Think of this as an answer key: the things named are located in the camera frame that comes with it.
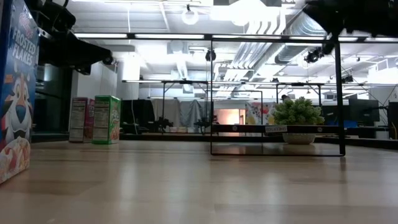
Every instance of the green cereal box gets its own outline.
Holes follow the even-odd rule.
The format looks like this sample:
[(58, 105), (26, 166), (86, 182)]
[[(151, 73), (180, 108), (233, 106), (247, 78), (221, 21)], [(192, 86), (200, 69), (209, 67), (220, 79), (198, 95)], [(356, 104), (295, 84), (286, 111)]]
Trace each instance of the green cereal box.
[(119, 141), (120, 105), (114, 96), (95, 96), (93, 144)]

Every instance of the potted plant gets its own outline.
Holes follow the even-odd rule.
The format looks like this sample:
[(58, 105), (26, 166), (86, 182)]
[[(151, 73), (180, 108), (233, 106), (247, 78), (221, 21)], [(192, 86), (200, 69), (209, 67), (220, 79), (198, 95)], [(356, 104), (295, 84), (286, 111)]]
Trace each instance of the potted plant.
[[(275, 124), (278, 125), (317, 125), (325, 121), (320, 116), (321, 108), (312, 106), (311, 100), (304, 97), (278, 104), (273, 115)], [(315, 140), (315, 134), (284, 133), (283, 138), (289, 144), (311, 144)]]

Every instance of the person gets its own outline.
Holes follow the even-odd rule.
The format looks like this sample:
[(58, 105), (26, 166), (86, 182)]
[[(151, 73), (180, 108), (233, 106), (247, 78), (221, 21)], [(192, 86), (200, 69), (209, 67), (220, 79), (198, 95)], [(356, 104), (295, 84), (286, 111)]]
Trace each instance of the person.
[(282, 95), (282, 102), (284, 102), (285, 100), (290, 100), (290, 97), (288, 97), (287, 95)]

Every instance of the wooden table surface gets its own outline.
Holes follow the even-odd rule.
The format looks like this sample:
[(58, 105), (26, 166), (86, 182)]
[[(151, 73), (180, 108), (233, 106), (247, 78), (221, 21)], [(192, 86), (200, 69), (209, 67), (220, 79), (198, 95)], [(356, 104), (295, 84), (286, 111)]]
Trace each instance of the wooden table surface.
[(0, 223), (396, 224), (398, 153), (347, 153), (212, 157), (204, 142), (34, 144), (30, 169), (0, 185)]

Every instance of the cereal box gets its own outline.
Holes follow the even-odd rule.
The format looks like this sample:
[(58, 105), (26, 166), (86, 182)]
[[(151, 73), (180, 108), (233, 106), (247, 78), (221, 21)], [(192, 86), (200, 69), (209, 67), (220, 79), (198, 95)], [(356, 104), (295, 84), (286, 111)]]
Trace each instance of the cereal box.
[(93, 140), (94, 100), (85, 97), (72, 99), (69, 141), (75, 143)]
[(119, 141), (120, 100), (113, 96), (95, 96), (93, 144)]
[(29, 167), (39, 28), (23, 0), (0, 3), (0, 183)]

